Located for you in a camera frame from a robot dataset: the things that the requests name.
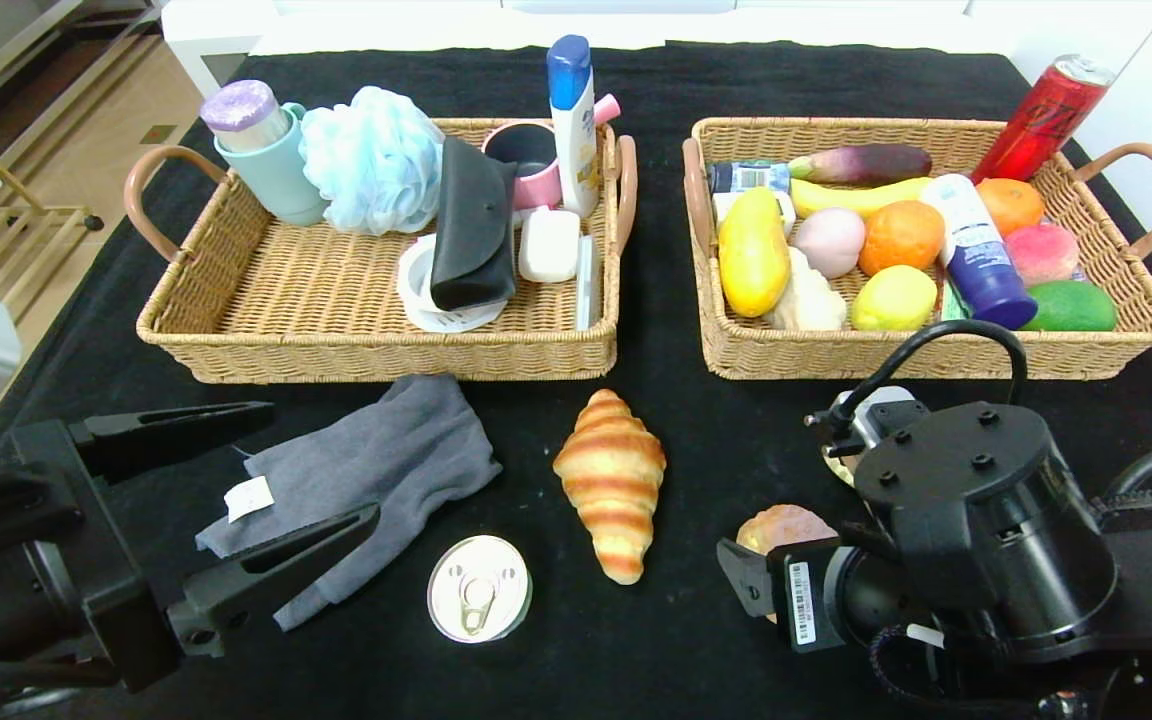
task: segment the barcode label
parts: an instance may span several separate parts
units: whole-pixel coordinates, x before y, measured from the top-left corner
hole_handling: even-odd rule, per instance
[[[736,169],[735,182],[732,182],[732,191],[741,192],[755,187],[767,184],[771,176],[768,168],[740,168]]]
[[[812,574],[806,562],[790,564],[790,598],[794,602],[795,644],[814,643],[814,612],[812,609]]]

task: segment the black tablecloth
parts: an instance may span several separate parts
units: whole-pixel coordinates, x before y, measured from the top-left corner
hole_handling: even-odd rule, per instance
[[[882,697],[859,650],[795,655],[771,626],[742,614],[714,561],[714,541],[775,502],[831,523],[863,511],[823,469],[801,427],[847,382],[727,382],[700,356],[680,143],[708,115],[1006,119],[1025,82],[995,55],[929,50],[669,45],[594,52],[596,88],[639,142],[639,217],[626,258],[620,361],[591,382],[467,382],[503,464],[475,497],[445,506],[397,561],[346,605],[296,632],[252,624],[253,643],[222,661],[196,660],[129,697],[84,694],[46,717],[905,717]],[[433,118],[544,115],[544,50],[348,53],[250,58],[285,100],[348,103],[362,85],[411,96]],[[215,159],[204,128],[184,145]],[[1139,226],[1104,183],[1098,195],[1129,237]],[[146,192],[147,212],[183,238],[207,199],[200,173],[173,165]],[[1152,258],[1149,259],[1152,270]],[[48,418],[230,400],[279,404],[273,427],[238,442],[259,450],[329,424],[384,392],[380,384],[212,387],[194,381],[132,324],[164,263],[123,222],[76,297],[0,406],[6,432]],[[634,588],[604,578],[589,537],[550,470],[573,419],[598,387],[620,392],[662,439],[669,469],[646,574]],[[909,382],[932,407],[1001,397],[1003,382]],[[1046,415],[1084,486],[1094,492],[1152,448],[1152,350],[1109,382],[1037,382]],[[157,470],[108,493],[156,585],[209,564],[194,535],[223,514],[244,479],[235,450]],[[445,639],[425,612],[425,584],[458,539],[517,544],[535,576],[526,621],[483,647]]]

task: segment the light blue cup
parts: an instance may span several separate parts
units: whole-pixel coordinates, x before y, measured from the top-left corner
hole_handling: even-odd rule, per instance
[[[251,152],[230,152],[212,138],[212,146],[237,172],[257,200],[285,223],[312,225],[323,220],[328,202],[319,188],[305,179],[305,159],[301,158],[301,119],[305,106],[283,103],[291,129],[274,145]]]

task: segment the lotion bottle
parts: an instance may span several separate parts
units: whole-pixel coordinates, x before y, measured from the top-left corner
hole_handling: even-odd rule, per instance
[[[564,35],[545,55],[550,70],[550,116],[558,145],[563,209],[589,218],[598,204],[598,141],[594,136],[594,68],[589,40]]]
[[[972,181],[960,174],[933,179],[922,199],[945,218],[941,262],[972,318],[1009,331],[1032,320],[1038,304],[1025,291]]]

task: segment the eggplant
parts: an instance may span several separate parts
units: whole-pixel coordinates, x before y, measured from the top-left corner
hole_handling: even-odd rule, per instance
[[[927,151],[895,142],[847,145],[790,160],[790,177],[808,182],[878,185],[931,172]]]

